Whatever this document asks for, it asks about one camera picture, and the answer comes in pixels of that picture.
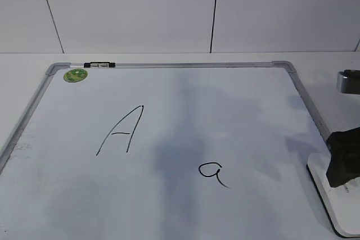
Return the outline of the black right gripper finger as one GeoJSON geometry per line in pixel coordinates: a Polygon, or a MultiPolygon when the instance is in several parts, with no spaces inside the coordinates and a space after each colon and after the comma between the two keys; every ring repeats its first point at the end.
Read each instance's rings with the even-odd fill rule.
{"type": "Polygon", "coordinates": [[[326,145],[331,154],[326,172],[330,187],[359,177],[359,128],[331,133],[326,145]]]}

